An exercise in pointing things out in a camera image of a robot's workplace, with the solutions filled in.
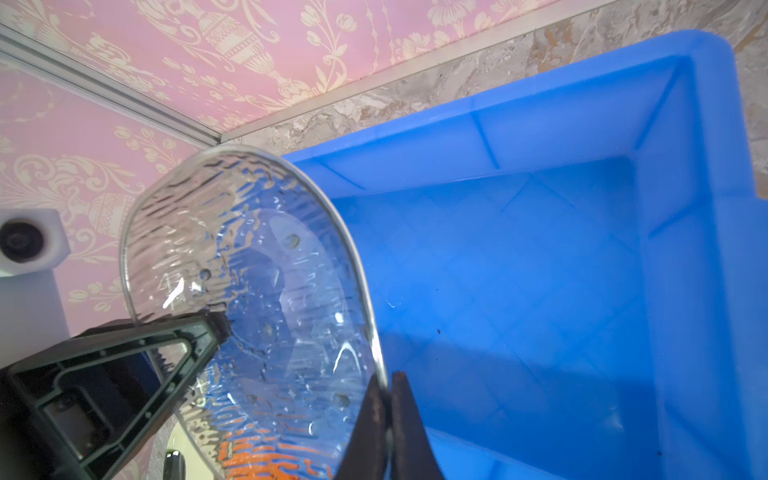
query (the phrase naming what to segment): black clamp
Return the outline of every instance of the black clamp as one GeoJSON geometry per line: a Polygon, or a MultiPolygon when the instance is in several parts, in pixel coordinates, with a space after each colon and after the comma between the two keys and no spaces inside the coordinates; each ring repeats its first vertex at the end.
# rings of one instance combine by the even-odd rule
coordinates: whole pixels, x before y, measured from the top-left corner
{"type": "Polygon", "coordinates": [[[373,376],[335,480],[444,480],[404,372],[392,375],[392,392],[373,376]]]}

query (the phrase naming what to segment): camera lens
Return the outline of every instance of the camera lens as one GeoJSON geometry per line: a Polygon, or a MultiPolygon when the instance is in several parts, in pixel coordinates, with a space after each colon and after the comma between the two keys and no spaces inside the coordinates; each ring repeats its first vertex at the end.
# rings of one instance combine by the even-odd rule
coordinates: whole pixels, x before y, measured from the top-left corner
{"type": "Polygon", "coordinates": [[[35,225],[10,221],[0,227],[0,250],[9,260],[24,263],[43,250],[43,233],[35,225]]]}

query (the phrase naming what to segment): floral wallpaper pattern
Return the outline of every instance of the floral wallpaper pattern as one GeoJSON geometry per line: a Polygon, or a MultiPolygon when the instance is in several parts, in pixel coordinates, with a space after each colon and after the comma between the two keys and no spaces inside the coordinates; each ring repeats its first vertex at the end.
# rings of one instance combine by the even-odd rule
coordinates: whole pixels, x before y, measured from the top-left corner
{"type": "Polygon", "coordinates": [[[225,132],[557,0],[0,0],[0,23],[225,132]]]}
{"type": "Polygon", "coordinates": [[[71,254],[55,276],[72,335],[127,317],[122,223],[139,194],[196,151],[0,63],[0,206],[59,211],[71,254]]]}

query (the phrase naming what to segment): glass plate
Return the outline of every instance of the glass plate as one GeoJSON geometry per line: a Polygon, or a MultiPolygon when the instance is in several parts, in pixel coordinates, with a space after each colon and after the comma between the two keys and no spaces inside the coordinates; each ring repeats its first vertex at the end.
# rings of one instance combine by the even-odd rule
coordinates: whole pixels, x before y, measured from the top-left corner
{"type": "Polygon", "coordinates": [[[371,375],[387,379],[358,253],[319,188],[266,152],[215,147],[142,195],[120,257],[136,323],[230,322],[177,412],[214,471],[332,477],[371,375]]]}

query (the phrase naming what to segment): blue plastic bin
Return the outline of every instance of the blue plastic bin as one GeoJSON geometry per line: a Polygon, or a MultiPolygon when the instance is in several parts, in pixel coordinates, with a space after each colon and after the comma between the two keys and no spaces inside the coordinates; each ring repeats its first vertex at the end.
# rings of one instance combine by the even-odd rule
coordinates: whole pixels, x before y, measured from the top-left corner
{"type": "Polygon", "coordinates": [[[447,478],[768,478],[768,204],[684,31],[287,156],[447,478]]]}

